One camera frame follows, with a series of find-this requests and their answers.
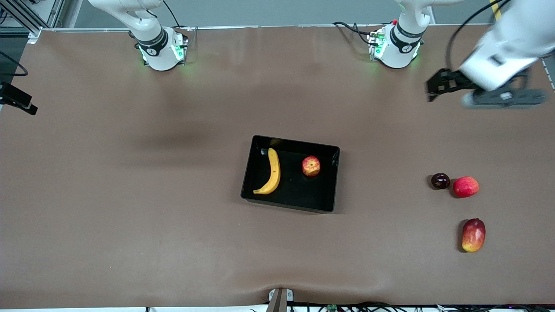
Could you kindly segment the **red yellow apple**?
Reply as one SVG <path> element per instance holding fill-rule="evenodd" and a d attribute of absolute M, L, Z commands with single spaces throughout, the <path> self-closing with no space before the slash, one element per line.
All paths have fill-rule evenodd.
<path fill-rule="evenodd" d="M 308 156 L 303 159 L 301 169 L 304 176 L 314 177 L 317 176 L 321 170 L 321 164 L 317 157 Z"/>

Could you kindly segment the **yellow banana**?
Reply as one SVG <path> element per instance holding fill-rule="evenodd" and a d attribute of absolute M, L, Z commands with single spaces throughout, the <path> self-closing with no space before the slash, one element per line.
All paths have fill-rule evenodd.
<path fill-rule="evenodd" d="M 273 148 L 268 149 L 268 158 L 270 164 L 270 177 L 268 181 L 260 188 L 254 190 L 253 194 L 266 195 L 273 193 L 279 186 L 281 170 L 279 156 Z"/>

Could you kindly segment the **black rectangular plastic box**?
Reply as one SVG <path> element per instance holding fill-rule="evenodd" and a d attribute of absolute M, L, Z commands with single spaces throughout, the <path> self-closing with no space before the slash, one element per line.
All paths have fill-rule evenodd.
<path fill-rule="evenodd" d="M 279 160 L 280 182 L 270 194 L 255 194 L 271 178 L 269 149 Z M 320 172 L 307 176 L 303 161 L 314 156 Z M 242 183 L 241 197 L 252 203 L 300 211 L 331 213 L 334 210 L 340 148 L 269 136 L 253 136 Z"/>

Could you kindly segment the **round red pomegranate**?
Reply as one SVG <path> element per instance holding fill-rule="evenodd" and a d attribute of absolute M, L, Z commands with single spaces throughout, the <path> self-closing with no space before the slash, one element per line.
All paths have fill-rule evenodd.
<path fill-rule="evenodd" d="M 462 176 L 453 183 L 453 193 L 458 198 L 468 198 L 476 195 L 480 191 L 480 185 L 471 176 Z"/>

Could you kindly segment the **red yellow mango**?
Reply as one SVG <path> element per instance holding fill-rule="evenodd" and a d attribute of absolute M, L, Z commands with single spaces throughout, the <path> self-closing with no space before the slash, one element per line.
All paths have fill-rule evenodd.
<path fill-rule="evenodd" d="M 463 225 L 460 246 L 466 253 L 475 253 L 483 247 L 485 237 L 484 222 L 478 218 L 470 219 Z"/>

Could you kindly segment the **aluminium frame profile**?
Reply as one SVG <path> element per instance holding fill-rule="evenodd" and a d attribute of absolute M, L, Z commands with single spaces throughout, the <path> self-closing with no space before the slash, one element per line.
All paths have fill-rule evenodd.
<path fill-rule="evenodd" d="M 0 0 L 0 37 L 35 43 L 42 30 L 61 26 L 67 0 Z"/>

